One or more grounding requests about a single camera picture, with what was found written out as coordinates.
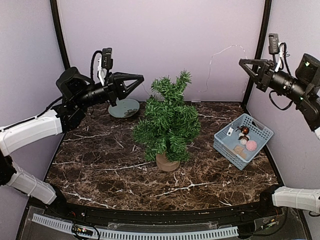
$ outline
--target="tree pot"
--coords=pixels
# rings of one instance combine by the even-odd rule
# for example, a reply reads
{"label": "tree pot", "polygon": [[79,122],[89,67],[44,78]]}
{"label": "tree pot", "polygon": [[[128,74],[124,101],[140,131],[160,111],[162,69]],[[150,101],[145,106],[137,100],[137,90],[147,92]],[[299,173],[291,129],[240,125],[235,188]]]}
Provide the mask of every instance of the tree pot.
{"label": "tree pot", "polygon": [[165,172],[172,172],[176,170],[180,165],[179,161],[168,161],[165,153],[157,154],[155,159],[158,168]]}

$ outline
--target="lavender backdrop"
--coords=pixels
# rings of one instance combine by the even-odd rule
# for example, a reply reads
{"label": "lavender backdrop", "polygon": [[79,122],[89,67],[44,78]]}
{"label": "lavender backdrop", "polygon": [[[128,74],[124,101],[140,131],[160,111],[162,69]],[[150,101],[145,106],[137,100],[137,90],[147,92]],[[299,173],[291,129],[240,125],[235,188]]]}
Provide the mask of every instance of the lavender backdrop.
{"label": "lavender backdrop", "polygon": [[[161,76],[191,71],[187,100],[241,101],[247,75],[238,65],[255,55],[263,0],[58,1],[71,65],[89,74],[95,50],[112,47],[113,71],[143,74],[145,88]],[[143,86],[131,97],[144,101]]]}
{"label": "lavender backdrop", "polygon": [[[0,56],[0,126],[37,115],[60,95],[56,79],[64,69],[49,1],[0,1]],[[43,139],[11,156],[43,179],[60,138]],[[16,239],[27,200],[0,187],[0,239]]]}
{"label": "lavender backdrop", "polygon": [[[273,1],[268,32],[278,33],[288,45],[287,58],[294,74],[304,53],[320,59],[320,1]],[[269,59],[268,44],[263,57]],[[272,105],[268,93],[254,89],[248,109],[251,114],[274,131],[269,148],[285,184],[292,188],[319,189],[320,141],[309,130],[303,115],[294,107],[283,112]],[[275,96],[279,106],[289,100]],[[307,216],[313,239],[320,239],[319,218]]]}

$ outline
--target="gray plate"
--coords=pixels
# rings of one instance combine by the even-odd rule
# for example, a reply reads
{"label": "gray plate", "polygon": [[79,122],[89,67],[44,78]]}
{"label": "gray plate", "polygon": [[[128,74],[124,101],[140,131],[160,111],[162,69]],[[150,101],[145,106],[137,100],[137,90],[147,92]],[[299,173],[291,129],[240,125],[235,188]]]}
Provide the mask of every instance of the gray plate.
{"label": "gray plate", "polygon": [[137,100],[131,98],[125,98],[123,100],[117,100],[116,106],[109,106],[109,113],[111,116],[123,119],[133,116],[138,112],[140,104]]}

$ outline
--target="black metal frame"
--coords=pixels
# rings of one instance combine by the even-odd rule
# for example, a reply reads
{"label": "black metal frame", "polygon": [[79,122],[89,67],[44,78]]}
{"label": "black metal frame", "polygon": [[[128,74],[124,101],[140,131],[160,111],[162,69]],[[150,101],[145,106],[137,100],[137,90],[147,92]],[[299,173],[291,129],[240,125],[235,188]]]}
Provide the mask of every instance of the black metal frame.
{"label": "black metal frame", "polygon": [[68,68],[70,68],[70,62],[67,54],[64,35],[61,28],[57,0],[50,0],[50,5],[51,5],[51,13],[52,13],[52,19],[53,19],[53,24],[55,29],[55,35],[58,41],[63,66],[64,66],[64,69],[67,70]]}
{"label": "black metal frame", "polygon": [[[50,0],[50,4],[51,4],[52,18],[54,22],[55,33],[56,33],[56,37],[57,37],[57,41],[60,49],[61,58],[63,61],[64,68],[68,69],[70,67],[70,63],[69,63],[69,58],[66,51],[65,41],[63,37],[62,28],[61,28],[57,0]],[[259,40],[258,40],[257,49],[255,53],[255,59],[260,59],[262,55],[266,34],[267,34],[267,29],[268,29],[269,18],[270,18],[271,4],[272,4],[272,0],[265,0],[261,30],[260,30]],[[249,114],[247,110],[247,104],[253,89],[253,85],[254,85],[253,81],[249,79],[249,82],[244,94],[244,98],[241,103],[241,106],[244,112],[247,114]],[[59,147],[57,148],[57,151],[55,152],[54,157],[52,158],[51,164],[58,152],[58,149]],[[280,176],[280,173],[276,167],[275,161],[272,158],[272,155],[268,147],[265,146],[263,149],[265,151],[267,158],[270,161],[270,164],[273,168],[273,171],[276,175],[279,185],[283,186],[284,185],[283,180]],[[260,218],[260,216],[257,214],[256,211],[252,211],[258,207],[259,205],[258,202],[243,204],[239,206],[232,206],[232,207],[212,208],[212,209],[195,210],[195,211],[171,211],[171,212],[160,212],[160,211],[146,212],[146,211],[102,209],[102,208],[89,207],[89,206],[83,206],[83,205],[72,204],[72,203],[68,203],[67,205],[76,213],[78,220],[88,222],[89,224],[96,224],[100,226],[108,226],[109,222],[148,225],[153,223],[159,223],[160,220],[162,220],[162,224],[194,224],[194,223],[219,222],[220,226],[232,224],[234,226],[244,226],[244,227],[249,226],[250,228],[250,227],[254,227],[254,224],[253,224],[254,220],[257,218]],[[61,217],[56,212],[50,210],[49,208],[46,208],[45,205],[39,200],[30,198],[20,222],[18,234],[16,236],[17,240],[19,240],[21,237],[23,226],[24,226],[23,223],[25,222],[30,206],[44,209],[45,214]],[[271,211],[268,214],[272,216],[272,215],[275,215],[275,212]],[[306,219],[303,215],[303,212],[300,210],[299,210],[299,215],[303,222],[303,226],[304,226],[304,230],[307,235],[307,238],[311,240],[312,238],[310,235],[308,225],[306,223]]]}
{"label": "black metal frame", "polygon": [[54,163],[54,160],[55,160],[55,158],[56,158],[56,156],[57,156],[57,154],[58,154],[58,150],[59,150],[61,144],[63,143],[65,137],[66,137],[66,134],[64,133],[64,134],[62,135],[62,138],[60,139],[60,142],[59,142],[59,144],[58,144],[55,152],[54,152],[54,155],[53,155],[53,157],[52,157],[52,160],[51,160],[51,162],[50,162],[50,165],[49,165],[49,167],[48,167],[48,170],[47,170],[46,173],[45,173],[45,176],[44,176],[43,181],[46,181],[46,179],[47,179],[47,177],[48,177],[49,170],[50,170],[52,164]]}
{"label": "black metal frame", "polygon": [[[262,52],[264,50],[264,45],[265,45],[268,25],[269,25],[269,18],[271,13],[271,5],[272,5],[272,0],[265,0],[262,22],[261,22],[261,29],[260,29],[258,43],[256,46],[254,59],[261,59]],[[258,70],[258,66],[254,66],[252,70],[256,72]],[[254,87],[254,81],[250,77],[249,82],[246,86],[246,90],[245,90],[244,97],[241,104],[243,108],[247,107],[253,87]]]}

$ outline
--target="small figurine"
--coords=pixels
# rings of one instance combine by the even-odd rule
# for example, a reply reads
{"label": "small figurine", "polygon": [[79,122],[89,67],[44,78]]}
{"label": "small figurine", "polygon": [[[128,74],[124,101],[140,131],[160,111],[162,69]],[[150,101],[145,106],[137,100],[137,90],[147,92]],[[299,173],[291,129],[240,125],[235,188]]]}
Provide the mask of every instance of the small figurine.
{"label": "small figurine", "polygon": [[246,136],[249,140],[250,140],[250,136],[249,135],[245,135],[244,133],[242,132],[239,132],[239,135],[238,135],[238,140],[240,140],[240,137],[243,137],[243,136]]}
{"label": "small figurine", "polygon": [[249,138],[248,136],[244,135],[244,136],[240,136],[238,140],[240,140],[241,145],[246,145],[247,142],[249,141]]}
{"label": "small figurine", "polygon": [[247,135],[249,133],[249,127],[247,126],[238,126],[237,131],[240,130],[244,135]]}

